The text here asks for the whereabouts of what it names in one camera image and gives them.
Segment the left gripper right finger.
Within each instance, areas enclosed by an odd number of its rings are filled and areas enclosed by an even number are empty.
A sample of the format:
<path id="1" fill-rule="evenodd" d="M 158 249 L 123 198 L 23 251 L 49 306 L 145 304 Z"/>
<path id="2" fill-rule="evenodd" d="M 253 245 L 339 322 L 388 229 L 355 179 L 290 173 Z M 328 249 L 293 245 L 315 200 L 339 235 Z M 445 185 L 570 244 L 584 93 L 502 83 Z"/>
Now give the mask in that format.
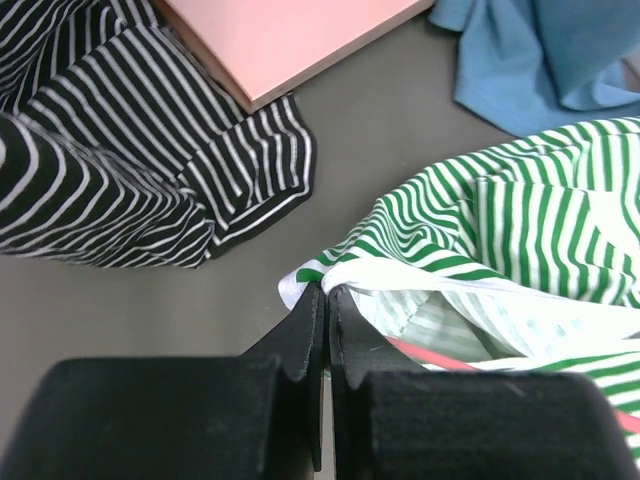
<path id="1" fill-rule="evenodd" d="M 429 371 L 387 340 L 344 287 L 327 304 L 340 479 L 635 479 L 619 416 L 573 373 Z"/>

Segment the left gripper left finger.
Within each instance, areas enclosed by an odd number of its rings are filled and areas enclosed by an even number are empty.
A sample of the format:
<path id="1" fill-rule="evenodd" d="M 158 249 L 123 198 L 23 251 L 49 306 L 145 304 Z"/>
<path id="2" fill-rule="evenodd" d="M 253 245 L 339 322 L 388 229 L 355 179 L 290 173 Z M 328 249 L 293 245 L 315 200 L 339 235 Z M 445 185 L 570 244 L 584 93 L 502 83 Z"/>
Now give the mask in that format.
<path id="1" fill-rule="evenodd" d="M 5 479 L 310 479 L 322 464 L 325 297 L 235 357 L 52 366 L 1 459 Z"/>

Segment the green white striped tank top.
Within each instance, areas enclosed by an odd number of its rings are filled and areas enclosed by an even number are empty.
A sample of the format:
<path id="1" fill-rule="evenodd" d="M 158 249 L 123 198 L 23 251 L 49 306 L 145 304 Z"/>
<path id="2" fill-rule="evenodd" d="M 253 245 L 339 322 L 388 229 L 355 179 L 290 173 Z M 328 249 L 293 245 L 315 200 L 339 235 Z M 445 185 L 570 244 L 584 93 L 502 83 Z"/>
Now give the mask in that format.
<path id="1" fill-rule="evenodd" d="M 639 121 L 580 122 L 424 168 L 285 276 L 345 286 L 383 336 L 480 371 L 579 373 L 639 418 Z"/>

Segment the pink wire hanger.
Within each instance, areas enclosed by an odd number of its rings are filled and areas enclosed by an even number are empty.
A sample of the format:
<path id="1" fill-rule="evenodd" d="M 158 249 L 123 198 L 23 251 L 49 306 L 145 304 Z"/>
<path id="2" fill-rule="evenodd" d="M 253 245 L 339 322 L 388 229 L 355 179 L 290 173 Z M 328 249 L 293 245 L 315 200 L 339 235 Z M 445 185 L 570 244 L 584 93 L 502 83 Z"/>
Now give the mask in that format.
<path id="1" fill-rule="evenodd" d="M 447 357 L 445 355 L 409 344 L 407 342 L 387 336 L 386 339 L 404 355 L 426 364 L 436 365 L 445 370 L 476 371 L 476 368 L 468 363 Z M 620 426 L 634 434 L 639 433 L 639 418 L 613 408 Z"/>

